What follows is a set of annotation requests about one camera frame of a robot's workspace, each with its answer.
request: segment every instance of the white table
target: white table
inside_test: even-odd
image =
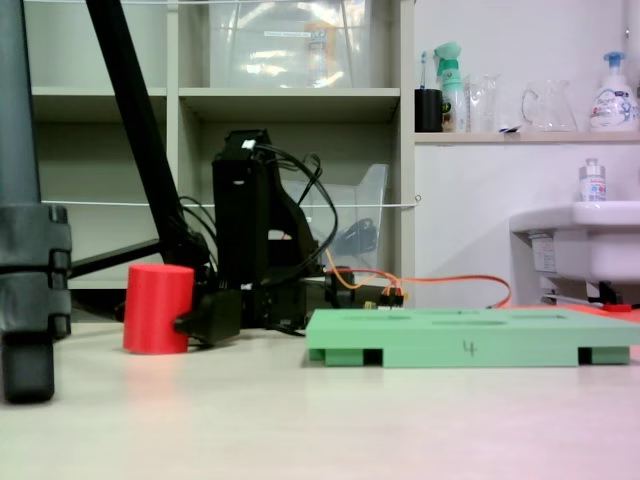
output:
[[[637,364],[330,369],[275,332],[170,356],[121,338],[75,325],[55,401],[0,407],[1,480],[640,479]]]

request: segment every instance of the toothbrush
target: toothbrush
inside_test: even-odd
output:
[[[422,52],[420,57],[420,63],[422,64],[422,75],[420,76],[420,90],[424,90],[427,83],[427,52]]]

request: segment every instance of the black cup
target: black cup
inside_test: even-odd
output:
[[[414,94],[416,132],[442,131],[442,92],[430,88]]]

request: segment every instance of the black tripod leg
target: black tripod leg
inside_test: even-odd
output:
[[[40,204],[21,0],[0,0],[0,370],[13,403],[54,393],[53,346],[70,331],[66,211]]]

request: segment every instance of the green foam tray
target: green foam tray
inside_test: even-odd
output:
[[[640,325],[565,309],[316,310],[311,360],[327,366],[627,364]]]

